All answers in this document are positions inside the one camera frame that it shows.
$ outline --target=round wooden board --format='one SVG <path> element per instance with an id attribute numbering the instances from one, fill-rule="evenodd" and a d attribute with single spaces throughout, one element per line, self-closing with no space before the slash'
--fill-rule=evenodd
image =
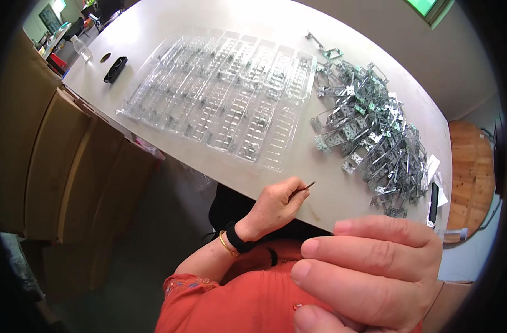
<path id="1" fill-rule="evenodd" d="M 488 138 L 472 123 L 449 123 L 453 184 L 447 229 L 468 228 L 472 236 L 494 196 L 494 161 Z"/>

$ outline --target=fingernail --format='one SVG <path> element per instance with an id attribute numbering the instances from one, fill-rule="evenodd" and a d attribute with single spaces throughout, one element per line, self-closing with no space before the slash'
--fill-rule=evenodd
<path id="1" fill-rule="evenodd" d="M 316 249 L 318 248 L 318 244 L 320 242 L 317 239 L 311 238 L 303 242 L 301 245 L 301 255 L 303 258 L 312 258 L 316 253 Z"/>
<path id="2" fill-rule="evenodd" d="M 351 229 L 351 220 L 337 221 L 333 227 L 334 234 L 347 233 Z"/>
<path id="3" fill-rule="evenodd" d="M 318 316 L 316 312 L 312 308 L 312 306 L 302 306 L 298 310 L 296 310 L 294 314 L 294 324 L 296 328 L 296 332 L 309 332 L 314 328 L 316 322 L 318 321 Z"/>
<path id="4" fill-rule="evenodd" d="M 306 260 L 300 260 L 295 263 L 290 271 L 290 277 L 298 286 L 305 279 L 311 269 L 311 264 Z"/>

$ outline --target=round hole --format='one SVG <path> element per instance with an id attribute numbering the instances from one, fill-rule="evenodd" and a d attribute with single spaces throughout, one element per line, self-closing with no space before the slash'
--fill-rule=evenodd
<path id="1" fill-rule="evenodd" d="M 100 62 L 106 61 L 107 59 L 109 59 L 110 56 L 111 56 L 110 53 L 106 53 L 105 56 L 102 57 L 102 59 L 100 60 Z"/>

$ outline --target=clear plastic tray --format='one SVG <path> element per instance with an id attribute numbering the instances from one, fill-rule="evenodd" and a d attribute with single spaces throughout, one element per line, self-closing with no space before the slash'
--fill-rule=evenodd
<path id="1" fill-rule="evenodd" d="M 117 113 L 281 171 L 315 71 L 316 57 L 284 45 L 182 28 L 146 60 Z"/>

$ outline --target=black pants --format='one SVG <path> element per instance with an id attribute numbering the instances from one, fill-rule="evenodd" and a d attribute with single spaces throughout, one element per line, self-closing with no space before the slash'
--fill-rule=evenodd
<path id="1" fill-rule="evenodd" d="M 218 237 L 220 230 L 223 230 L 228 223 L 238 222 L 240 219 L 245 217 L 246 214 L 250 212 L 254 204 L 255 200 L 252 200 L 247 196 L 243 196 L 237 191 L 231 190 L 222 184 L 218 184 L 217 196 L 215 197 L 215 200 L 211 205 L 211 209 L 209 210 L 209 221 L 217 232 L 213 239 Z M 263 241 L 275 239 L 297 239 L 305 241 L 311 237 L 329 235 L 330 233 L 325 230 L 304 223 L 300 220 L 293 219 L 283 228 L 271 232 L 263 237 Z"/>

